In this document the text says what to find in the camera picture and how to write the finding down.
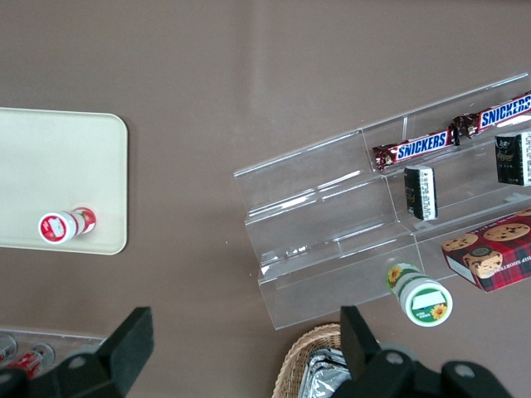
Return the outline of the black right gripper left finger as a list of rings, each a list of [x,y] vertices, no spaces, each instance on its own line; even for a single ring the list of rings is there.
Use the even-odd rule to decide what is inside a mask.
[[[138,307],[94,352],[80,352],[54,370],[59,397],[125,397],[154,349],[153,314]]]

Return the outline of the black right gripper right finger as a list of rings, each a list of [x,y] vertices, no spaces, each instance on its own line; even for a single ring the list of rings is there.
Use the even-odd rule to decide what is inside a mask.
[[[354,382],[412,382],[416,366],[398,345],[381,344],[356,306],[340,310],[341,349]]]

